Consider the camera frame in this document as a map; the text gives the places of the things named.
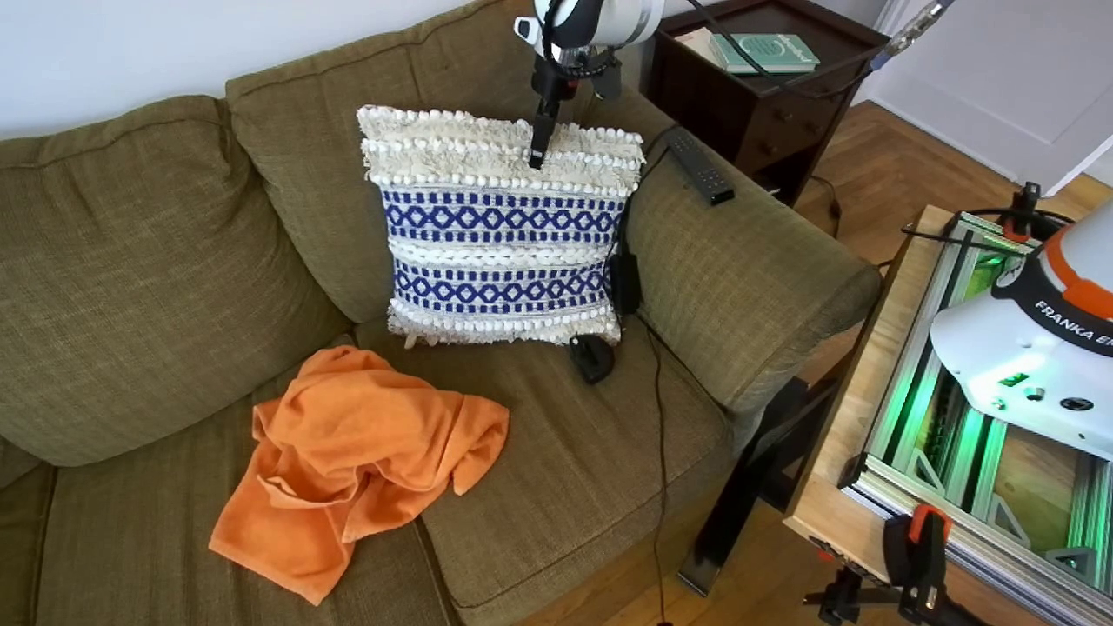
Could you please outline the white orange robot arm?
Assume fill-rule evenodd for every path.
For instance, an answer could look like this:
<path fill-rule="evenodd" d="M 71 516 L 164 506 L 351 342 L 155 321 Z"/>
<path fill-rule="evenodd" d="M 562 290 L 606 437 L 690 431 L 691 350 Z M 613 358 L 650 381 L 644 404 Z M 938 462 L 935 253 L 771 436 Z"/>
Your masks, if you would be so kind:
<path fill-rule="evenodd" d="M 666 0 L 534 0 L 516 36 L 535 52 L 534 138 L 527 163 L 544 168 L 562 99 L 578 81 L 606 83 L 613 52 L 647 43 Z M 942 367 L 980 414 L 1113 460 L 1110 265 L 1098 248 L 1108 213 L 1059 230 L 1015 272 L 933 316 Z"/>

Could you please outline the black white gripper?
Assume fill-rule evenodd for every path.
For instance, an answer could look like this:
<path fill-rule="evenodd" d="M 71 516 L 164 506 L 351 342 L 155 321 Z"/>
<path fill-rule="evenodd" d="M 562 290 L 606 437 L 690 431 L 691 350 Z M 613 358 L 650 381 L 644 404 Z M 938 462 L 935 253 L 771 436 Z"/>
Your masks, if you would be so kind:
<path fill-rule="evenodd" d="M 539 54 L 534 69 L 534 89 L 539 96 L 528 141 L 534 171 L 544 168 L 562 103 L 571 96 L 562 67 L 571 67 L 581 52 L 601 54 L 647 43 L 662 17 L 666 0 L 534 0 L 534 9 L 513 21 L 516 38 Z"/>

